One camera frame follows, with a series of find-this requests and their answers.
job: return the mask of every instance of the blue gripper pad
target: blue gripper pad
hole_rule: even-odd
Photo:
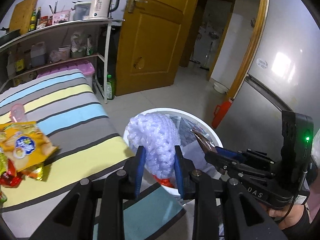
[[[219,155],[234,159],[236,161],[239,161],[239,163],[244,163],[246,160],[246,157],[244,157],[242,154],[227,150],[225,148],[216,146],[216,150]]]
[[[183,156],[182,156],[180,146],[175,146],[175,149],[176,149],[176,154],[174,155],[174,173],[176,176],[178,192],[181,198],[183,199],[184,187],[183,187],[183,174],[182,174],[182,168],[181,168],[181,161],[182,161],[181,157],[183,158]]]
[[[146,163],[146,149],[143,146],[138,147],[135,158],[138,159],[134,189],[135,197],[137,197],[140,194],[144,165]]]

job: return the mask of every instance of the red plastic container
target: red plastic container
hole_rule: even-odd
[[[231,104],[232,101],[231,99],[229,99],[228,101],[223,102],[221,105],[216,106],[215,110],[213,111],[214,118],[211,123],[213,129],[216,129],[218,127],[219,123],[228,112]]]

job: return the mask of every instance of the sticker on refrigerator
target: sticker on refrigerator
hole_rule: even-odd
[[[258,58],[258,59],[257,59],[257,65],[258,65],[259,67],[262,67],[263,69],[265,69],[265,68],[268,67],[268,63],[267,63],[264,59],[262,59],[262,58]]]
[[[302,205],[302,204],[305,202],[306,198],[307,198],[306,196],[298,195],[298,196],[296,197],[296,200],[294,201],[294,203],[295,203],[296,205]]]

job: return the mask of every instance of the door frame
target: door frame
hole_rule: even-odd
[[[252,61],[254,59],[254,56],[257,52],[261,36],[263,33],[264,25],[266,23],[267,18],[267,12],[268,12],[268,5],[269,0],[260,0],[258,14],[256,23],[253,29],[253,32],[251,34],[250,42],[247,47],[247,50],[244,54],[244,58],[242,60],[242,63],[239,67],[239,70],[237,72],[237,75],[235,79],[233,80],[233,83],[225,97],[225,101],[231,99],[234,99],[244,81],[244,78],[247,76],[247,73],[249,71],[249,68],[252,64]]]
[[[199,32],[199,28],[202,25],[202,19],[203,19],[203,14],[204,14],[204,8],[207,4],[208,0],[198,0],[197,6],[196,6],[196,10],[195,13],[193,15],[193,19],[192,19],[192,23],[191,23],[191,27],[189,30],[189,34],[188,34],[188,38],[186,40],[186,44],[185,47],[183,49],[183,53],[181,55],[181,59],[180,59],[180,66],[186,67],[188,66],[189,63],[189,59],[191,57],[192,51],[194,49],[194,44],[196,42],[196,37],[198,35]],[[228,31],[228,27],[229,27],[229,23],[231,20],[231,16],[232,16],[232,12],[233,12],[233,8],[235,5],[236,0],[220,0],[220,1],[226,1],[226,2],[231,2],[231,7],[230,7],[230,12],[228,14],[228,18],[227,18],[227,22],[226,25],[224,27],[222,36],[221,36],[221,40],[219,42],[218,48],[217,48],[217,52],[214,56],[213,62],[210,66],[209,72],[207,73],[207,80],[210,80],[212,71],[214,69],[214,66],[218,60],[224,39],[226,37],[227,31]]]

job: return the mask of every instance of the wooden cutting board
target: wooden cutting board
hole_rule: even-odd
[[[20,29],[21,35],[29,31],[32,12],[36,7],[37,1],[38,0],[23,0],[14,7],[9,24],[9,31]]]

